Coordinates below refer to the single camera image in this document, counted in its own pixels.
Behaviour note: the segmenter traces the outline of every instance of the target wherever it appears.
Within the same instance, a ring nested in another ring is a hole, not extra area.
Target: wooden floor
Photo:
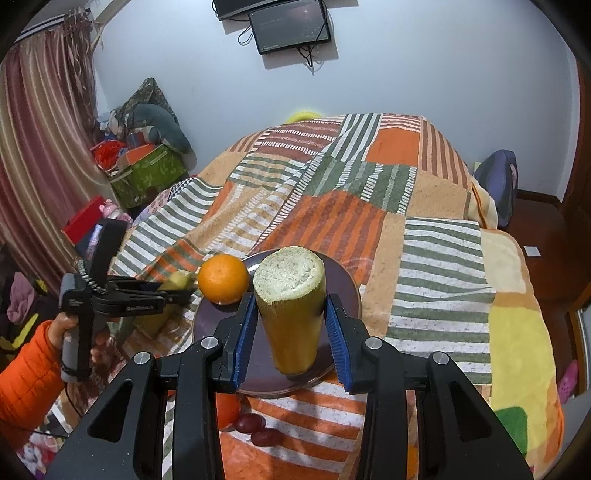
[[[564,220],[555,206],[518,199],[506,231],[522,247],[532,245],[540,250],[541,257],[525,258],[550,333],[559,381],[574,359],[571,329],[564,314],[591,277],[574,252]]]

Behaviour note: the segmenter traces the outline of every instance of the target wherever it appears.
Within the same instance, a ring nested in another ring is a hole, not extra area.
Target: pink plush toy
[[[123,220],[124,222],[133,223],[133,218],[131,218],[127,213],[119,208],[119,205],[113,203],[112,200],[107,199],[104,205],[99,207],[100,211],[103,214],[103,218],[111,218],[113,220]]]

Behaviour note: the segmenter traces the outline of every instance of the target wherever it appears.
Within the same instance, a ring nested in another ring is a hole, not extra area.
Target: person's hand
[[[58,314],[47,329],[47,338],[57,350],[61,350],[64,336],[70,335],[68,330],[74,328],[76,325],[78,325],[78,317],[76,315],[67,315],[62,312]],[[109,329],[107,328],[101,330],[96,335],[95,345],[90,350],[90,357],[94,364],[100,362],[109,337]]]

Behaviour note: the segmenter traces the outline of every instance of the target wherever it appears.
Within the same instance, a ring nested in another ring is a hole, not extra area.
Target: silver bolt
[[[215,337],[205,337],[203,340],[201,340],[201,346],[207,350],[217,347],[218,343],[219,341]]]
[[[134,362],[138,365],[143,365],[150,360],[150,354],[148,352],[139,352],[134,355]]]
[[[439,365],[447,365],[449,362],[449,356],[443,352],[435,352],[433,354],[433,361]]]
[[[378,348],[382,348],[383,344],[384,344],[383,341],[381,341],[379,338],[376,338],[376,337],[369,337],[365,341],[365,346],[367,348],[371,348],[372,350],[377,350]]]

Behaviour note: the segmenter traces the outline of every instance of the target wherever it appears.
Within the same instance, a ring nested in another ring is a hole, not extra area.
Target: plate
[[[243,260],[251,276],[248,291],[254,291],[252,279],[261,261],[277,250],[266,250]],[[318,252],[316,252],[316,255],[324,262],[326,292],[339,295],[347,315],[361,318],[359,290],[353,278],[349,275],[349,272],[336,260]],[[238,303],[233,305],[214,305],[207,299],[203,299],[197,308],[195,319],[193,320],[193,341],[201,341],[204,337],[213,335],[220,320],[235,314],[237,309]],[[318,354],[314,364],[300,375],[290,375],[288,377],[280,373],[273,364],[271,349],[259,315],[246,379],[239,392],[250,397],[282,397],[318,381],[332,369],[333,358],[330,350],[329,336],[326,333],[326,326],[323,322],[318,343]]]

